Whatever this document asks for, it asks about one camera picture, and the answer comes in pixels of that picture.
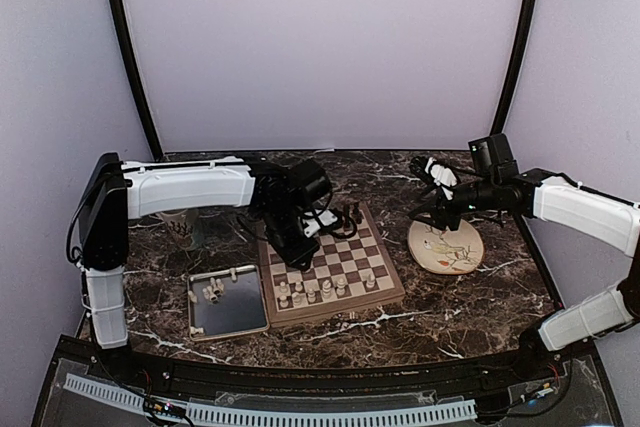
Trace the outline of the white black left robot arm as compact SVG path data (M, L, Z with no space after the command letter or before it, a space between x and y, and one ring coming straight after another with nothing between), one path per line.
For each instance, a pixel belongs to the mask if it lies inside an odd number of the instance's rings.
M228 156L213 160L125 162L116 153L96 163L66 235L68 261L84 275L93 338L101 364L120 383L141 374L130 353L124 270L130 221L174 210L245 208L288 267L304 271L319 249L316 235L338 226L318 202L332 192L326 171L308 159L292 167Z

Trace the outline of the white chess king piece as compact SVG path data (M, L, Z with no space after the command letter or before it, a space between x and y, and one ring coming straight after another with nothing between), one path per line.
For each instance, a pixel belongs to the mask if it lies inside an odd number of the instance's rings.
M335 284L336 297L342 299L348 296L347 293L347 281L344 277L338 278Z

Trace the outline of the white chess knight piece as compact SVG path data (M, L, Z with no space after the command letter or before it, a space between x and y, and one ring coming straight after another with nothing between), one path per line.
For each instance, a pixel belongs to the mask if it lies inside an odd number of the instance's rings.
M306 296L304 294L296 293L293 297L293 302L296 306L300 306L304 303L305 298Z

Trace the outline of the white chess queen piece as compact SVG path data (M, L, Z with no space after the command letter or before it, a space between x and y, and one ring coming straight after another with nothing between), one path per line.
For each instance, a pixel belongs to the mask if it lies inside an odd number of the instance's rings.
M333 293L333 285L330 279L325 279L321 285L321 296L324 301L328 301Z

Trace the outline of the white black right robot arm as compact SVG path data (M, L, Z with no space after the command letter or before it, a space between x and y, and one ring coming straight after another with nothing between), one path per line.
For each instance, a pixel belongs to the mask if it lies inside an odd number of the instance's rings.
M430 157L412 163L427 184L421 210L428 225L455 231L464 215L496 211L552 222L595 238L631 258L625 278L577 305L565 307L526 329L510 371L534 379L553 355L578 342L633 327L639 322L639 206L604 194L564 173L520 171L508 138L499 133L469 144L471 181L462 170Z

